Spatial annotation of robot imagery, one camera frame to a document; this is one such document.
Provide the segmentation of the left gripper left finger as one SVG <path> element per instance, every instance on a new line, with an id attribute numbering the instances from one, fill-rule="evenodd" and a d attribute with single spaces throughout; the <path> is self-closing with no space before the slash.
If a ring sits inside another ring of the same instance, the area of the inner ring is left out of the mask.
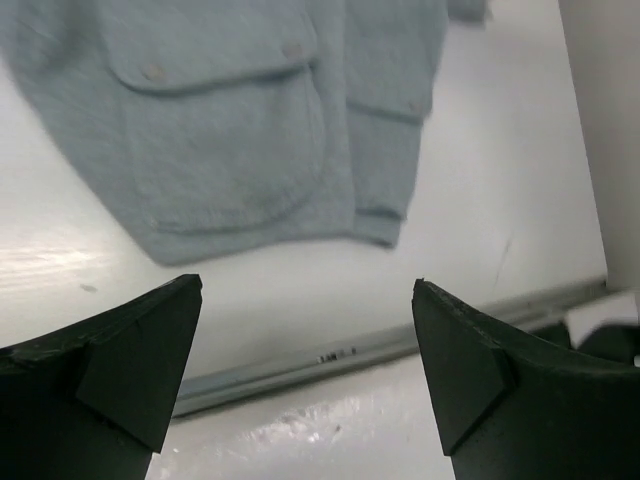
<path id="1" fill-rule="evenodd" d="M 144 478 L 166 438 L 201 290 L 199 275 L 181 275 L 2 348 L 2 478 Z"/>

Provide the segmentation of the grey zip-up jacket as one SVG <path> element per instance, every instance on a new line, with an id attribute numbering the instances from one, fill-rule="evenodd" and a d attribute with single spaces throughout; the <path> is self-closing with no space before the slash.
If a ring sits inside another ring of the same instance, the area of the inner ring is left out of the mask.
<path id="1" fill-rule="evenodd" d="M 1 53 L 134 241 L 185 265 L 394 247 L 447 26 L 485 1 L 5 1 Z"/>

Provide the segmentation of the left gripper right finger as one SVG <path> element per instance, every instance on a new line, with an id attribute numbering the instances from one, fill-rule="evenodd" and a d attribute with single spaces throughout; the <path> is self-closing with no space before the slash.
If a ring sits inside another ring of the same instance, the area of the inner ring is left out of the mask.
<path id="1" fill-rule="evenodd" d="M 639 370 L 571 350 L 417 280 L 412 312 L 459 479 L 635 479 Z"/>

